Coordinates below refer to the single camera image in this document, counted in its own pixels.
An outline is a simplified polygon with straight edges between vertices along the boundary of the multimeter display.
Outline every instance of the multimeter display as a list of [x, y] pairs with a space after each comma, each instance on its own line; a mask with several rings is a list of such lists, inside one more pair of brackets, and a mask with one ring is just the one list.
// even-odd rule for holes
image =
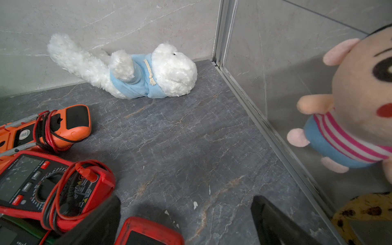
[[166, 245], [151, 237], [140, 234], [136, 231], [131, 231], [125, 245]]
[[3, 245], [11, 245], [18, 234], [5, 227], [0, 227], [0, 237]]
[[0, 181], [0, 200], [9, 202], [42, 160], [22, 156]]

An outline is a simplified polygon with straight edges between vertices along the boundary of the blue sweater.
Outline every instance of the blue sweater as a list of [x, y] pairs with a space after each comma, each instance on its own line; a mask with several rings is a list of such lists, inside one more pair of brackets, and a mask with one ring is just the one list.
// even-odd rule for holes
[[167, 97], [158, 84], [150, 84], [150, 73], [146, 64], [144, 63], [144, 60], [148, 61], [152, 74], [154, 74], [151, 62], [151, 54], [133, 54], [132, 59], [133, 67], [135, 69], [135, 77], [129, 82], [124, 82], [115, 78], [113, 73], [110, 72], [110, 80], [112, 81], [113, 85], [128, 99], [135, 99], [139, 97], [161, 99]]

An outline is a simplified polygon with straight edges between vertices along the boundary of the plush toy paw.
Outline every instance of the plush toy paw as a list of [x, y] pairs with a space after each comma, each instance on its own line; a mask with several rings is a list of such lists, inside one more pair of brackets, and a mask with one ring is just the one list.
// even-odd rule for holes
[[105, 65], [109, 65], [110, 64], [110, 54], [108, 54], [105, 50], [103, 49], [99, 49], [96, 51], [95, 54], [100, 60], [102, 60]]
[[312, 94], [302, 96], [297, 102], [297, 109], [305, 115], [325, 114], [334, 107], [332, 94]]
[[334, 160], [332, 160], [331, 158], [326, 157], [326, 156], [321, 158], [321, 163], [329, 170], [334, 171], [339, 174], [343, 174], [349, 170], [349, 167], [340, 165], [337, 162], [335, 162]]
[[287, 134], [287, 141], [296, 147], [305, 147], [310, 144], [303, 129], [292, 129]]
[[115, 78], [121, 81], [129, 82], [134, 78], [133, 60], [124, 50], [112, 53], [109, 69]]

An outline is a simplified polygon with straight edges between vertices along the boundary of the metal door frame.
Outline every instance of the metal door frame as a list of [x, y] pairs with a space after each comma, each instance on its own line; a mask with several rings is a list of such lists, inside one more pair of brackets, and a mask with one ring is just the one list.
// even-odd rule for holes
[[321, 191], [321, 188], [311, 177], [311, 174], [305, 169], [301, 161], [295, 156], [290, 147], [285, 143], [224, 66], [238, 1], [239, 0], [220, 0], [212, 63], [244, 107], [256, 127], [268, 141], [278, 158], [295, 179], [305, 196], [309, 199], [312, 206], [331, 230], [332, 234], [341, 245], [345, 245], [346, 242], [330, 221], [330, 217], [332, 217], [336, 211], [331, 200]]

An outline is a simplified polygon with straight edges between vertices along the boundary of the plush toy ear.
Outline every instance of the plush toy ear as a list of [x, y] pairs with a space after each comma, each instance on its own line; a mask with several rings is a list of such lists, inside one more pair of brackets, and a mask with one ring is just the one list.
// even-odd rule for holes
[[353, 38], [339, 43], [324, 55], [324, 64], [330, 66], [340, 65], [350, 50], [360, 41], [361, 39], [359, 38]]

